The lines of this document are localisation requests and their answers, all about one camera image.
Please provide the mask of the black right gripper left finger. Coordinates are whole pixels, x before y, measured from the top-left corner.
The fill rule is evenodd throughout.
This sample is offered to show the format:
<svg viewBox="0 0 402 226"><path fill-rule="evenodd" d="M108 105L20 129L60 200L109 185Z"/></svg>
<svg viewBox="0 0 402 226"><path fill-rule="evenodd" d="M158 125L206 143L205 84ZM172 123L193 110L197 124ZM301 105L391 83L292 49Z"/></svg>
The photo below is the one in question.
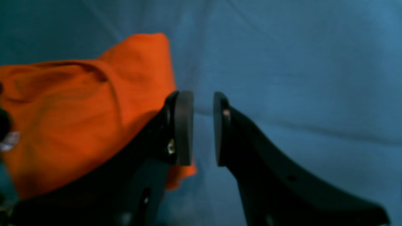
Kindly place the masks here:
<svg viewBox="0 0 402 226"><path fill-rule="evenodd" d="M115 156L76 181L21 201L11 226L152 226L171 166L190 166L193 93L175 91Z"/></svg>

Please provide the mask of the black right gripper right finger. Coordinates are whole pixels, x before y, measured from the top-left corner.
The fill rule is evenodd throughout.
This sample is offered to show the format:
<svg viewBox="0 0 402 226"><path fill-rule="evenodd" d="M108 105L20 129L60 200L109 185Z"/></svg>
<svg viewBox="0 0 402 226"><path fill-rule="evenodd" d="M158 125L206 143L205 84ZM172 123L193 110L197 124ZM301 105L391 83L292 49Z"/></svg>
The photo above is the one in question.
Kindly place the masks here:
<svg viewBox="0 0 402 226"><path fill-rule="evenodd" d="M249 226L388 226L379 204L332 186L287 157L247 116L214 93L218 166L235 177Z"/></svg>

